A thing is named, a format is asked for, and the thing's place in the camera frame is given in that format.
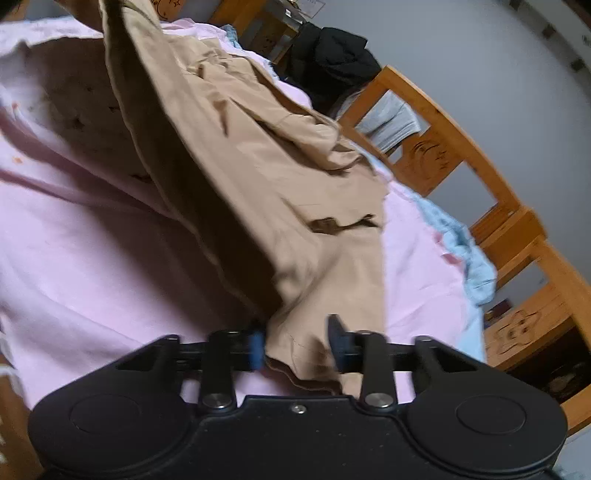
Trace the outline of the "white grey garment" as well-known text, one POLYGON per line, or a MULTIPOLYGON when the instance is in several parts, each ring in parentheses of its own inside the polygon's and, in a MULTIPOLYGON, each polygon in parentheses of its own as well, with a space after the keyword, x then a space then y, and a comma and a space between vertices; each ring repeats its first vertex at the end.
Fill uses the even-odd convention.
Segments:
POLYGON ((388 90, 356 124, 356 131, 380 151, 389 152, 408 137, 419 134, 422 127, 410 105, 388 90))

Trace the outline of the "light blue blanket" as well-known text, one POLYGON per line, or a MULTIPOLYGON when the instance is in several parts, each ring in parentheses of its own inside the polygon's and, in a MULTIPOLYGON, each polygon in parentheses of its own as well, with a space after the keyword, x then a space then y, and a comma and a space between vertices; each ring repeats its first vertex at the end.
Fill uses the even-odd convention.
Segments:
POLYGON ((494 295, 495 267, 465 224, 395 180, 376 157, 370 162, 388 184, 387 335, 396 343, 428 335, 484 361, 482 307, 494 295))

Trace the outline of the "brown patterned quilt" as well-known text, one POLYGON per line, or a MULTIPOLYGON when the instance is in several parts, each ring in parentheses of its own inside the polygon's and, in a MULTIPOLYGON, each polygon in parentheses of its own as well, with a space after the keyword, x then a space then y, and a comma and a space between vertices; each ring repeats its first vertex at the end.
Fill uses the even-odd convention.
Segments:
POLYGON ((33 480, 42 473, 27 434, 29 409, 16 370, 1 355, 1 480, 33 480))

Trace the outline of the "tan hooded zip jacket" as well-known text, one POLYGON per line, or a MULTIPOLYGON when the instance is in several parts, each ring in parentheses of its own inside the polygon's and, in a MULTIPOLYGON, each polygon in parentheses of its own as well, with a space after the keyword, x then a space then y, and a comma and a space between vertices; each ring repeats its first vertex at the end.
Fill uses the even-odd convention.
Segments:
POLYGON ((339 125, 298 105, 251 59, 168 35, 147 1, 66 1, 97 37, 60 38, 74 79, 60 154, 178 220, 222 286, 267 326, 294 383, 339 383, 325 318, 383 331, 386 189, 339 125))

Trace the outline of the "pink bed sheet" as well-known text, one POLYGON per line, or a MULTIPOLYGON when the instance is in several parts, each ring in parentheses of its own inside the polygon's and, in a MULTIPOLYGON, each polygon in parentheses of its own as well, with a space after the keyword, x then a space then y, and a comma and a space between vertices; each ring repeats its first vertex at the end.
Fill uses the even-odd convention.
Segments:
POLYGON ((239 320, 190 234, 60 154, 70 73, 53 42, 96 38, 62 17, 1 27, 1 348, 27 406, 168 333, 239 320))

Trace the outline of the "black clothes pile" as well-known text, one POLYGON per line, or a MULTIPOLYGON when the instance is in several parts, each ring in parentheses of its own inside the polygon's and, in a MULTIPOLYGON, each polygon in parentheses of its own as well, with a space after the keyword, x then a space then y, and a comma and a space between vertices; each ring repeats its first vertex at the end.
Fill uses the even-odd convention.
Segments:
POLYGON ((303 90, 312 107, 328 115, 339 100, 381 72, 367 43, 366 38, 348 31, 305 23, 283 57, 281 79, 303 90))

